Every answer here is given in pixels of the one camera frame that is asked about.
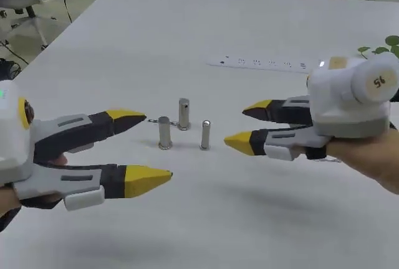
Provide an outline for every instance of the white cylindrical cap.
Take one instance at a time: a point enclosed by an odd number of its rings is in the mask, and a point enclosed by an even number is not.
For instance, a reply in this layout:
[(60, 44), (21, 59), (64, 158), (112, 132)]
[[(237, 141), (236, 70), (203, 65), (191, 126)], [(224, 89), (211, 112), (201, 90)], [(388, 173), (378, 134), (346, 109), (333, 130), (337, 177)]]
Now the white cylindrical cap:
[(360, 103), (383, 103), (399, 89), (399, 60), (385, 52), (356, 67), (350, 82), (353, 96)]

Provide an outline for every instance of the office chair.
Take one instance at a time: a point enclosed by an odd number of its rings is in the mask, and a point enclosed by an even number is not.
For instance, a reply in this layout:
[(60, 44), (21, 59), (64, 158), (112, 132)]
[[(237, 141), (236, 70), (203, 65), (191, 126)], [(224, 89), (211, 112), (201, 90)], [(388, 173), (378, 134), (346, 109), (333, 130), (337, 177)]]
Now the office chair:
[(41, 49), (44, 50), (47, 48), (49, 45), (46, 38), (44, 37), (43, 31), (40, 27), (40, 20), (41, 19), (46, 19), (46, 20), (51, 20), (51, 21), (57, 21), (57, 22), (62, 22), (63, 24), (66, 24), (66, 22), (63, 21), (58, 21), (56, 18), (51, 17), (51, 18), (45, 18), (45, 17), (39, 17), (35, 14), (33, 10), (33, 5), (35, 4), (45, 4), (49, 1), (53, 0), (0, 0), (0, 8), (5, 8), (5, 9), (13, 9), (19, 14), (18, 11), (25, 9), (27, 12), (27, 17), (19, 18), (16, 20), (11, 21), (11, 30), (5, 32), (6, 38), (10, 38), (13, 35), (17, 34), (18, 29), (21, 29), (23, 27), (27, 26), (33, 26), (37, 32), (37, 34), (41, 38)]

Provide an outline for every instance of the floor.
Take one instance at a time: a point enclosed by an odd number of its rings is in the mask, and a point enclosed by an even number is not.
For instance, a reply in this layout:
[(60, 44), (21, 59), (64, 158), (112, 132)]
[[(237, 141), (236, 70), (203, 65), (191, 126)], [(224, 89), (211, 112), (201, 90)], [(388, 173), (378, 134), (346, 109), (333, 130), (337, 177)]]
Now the floor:
[[(86, 8), (88, 8), (95, 0), (67, 0), (68, 10), (72, 19), (76, 19)], [(46, 5), (35, 6), (38, 15), (44, 17), (56, 17), (59, 20), (68, 22), (68, 16), (62, 0), (50, 2)], [(9, 27), (9, 20), (20, 17), (15, 15), (14, 11), (7, 11), (7, 18), (0, 19), (2, 26)], [(65, 25), (54, 24), (52, 21), (43, 20), (42, 28), (49, 42), (53, 41), (65, 28)], [(15, 53), (21, 55), (28, 62), (32, 61), (41, 53), (40, 40), (33, 29), (25, 29), (23, 34), (10, 38), (10, 48)], [(24, 64), (17, 57), (10, 55), (4, 47), (0, 47), (0, 57), (19, 62), (21, 67)]]

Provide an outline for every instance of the number label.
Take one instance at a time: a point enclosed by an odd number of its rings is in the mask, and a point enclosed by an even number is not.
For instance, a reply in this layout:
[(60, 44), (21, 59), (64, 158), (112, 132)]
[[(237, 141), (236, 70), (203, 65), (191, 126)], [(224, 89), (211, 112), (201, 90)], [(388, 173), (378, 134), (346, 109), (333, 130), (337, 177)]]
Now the number label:
[(374, 80), (374, 85), (376, 88), (380, 88), (383, 84), (385, 84), (385, 79), (382, 76), (379, 76)]

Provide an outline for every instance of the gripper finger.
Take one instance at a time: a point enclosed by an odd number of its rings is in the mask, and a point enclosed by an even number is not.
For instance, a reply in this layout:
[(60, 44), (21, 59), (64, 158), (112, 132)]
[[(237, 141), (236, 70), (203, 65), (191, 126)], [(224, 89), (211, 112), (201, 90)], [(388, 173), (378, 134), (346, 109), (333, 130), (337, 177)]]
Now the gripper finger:
[(33, 121), (34, 161), (44, 163), (62, 153), (91, 148), (94, 143), (123, 133), (146, 116), (130, 110), (107, 110), (94, 115), (70, 115), (50, 121)]
[(39, 205), (42, 196), (58, 194), (67, 210), (99, 205), (105, 199), (140, 196), (172, 177), (169, 171), (140, 165), (33, 166), (28, 179), (13, 184), (18, 198), (40, 198)]
[(243, 111), (244, 115), (273, 123), (311, 125), (309, 96), (293, 97), (286, 100), (264, 100)]
[(295, 148), (305, 148), (307, 159), (327, 157), (325, 145), (331, 137), (315, 133), (313, 126), (269, 130), (264, 151), (272, 159), (292, 161), (300, 154)]
[(292, 161), (299, 156), (296, 147), (304, 147), (308, 159), (325, 158), (329, 137), (319, 136), (312, 126), (284, 129), (261, 129), (238, 133), (224, 142), (249, 156), (268, 156)]

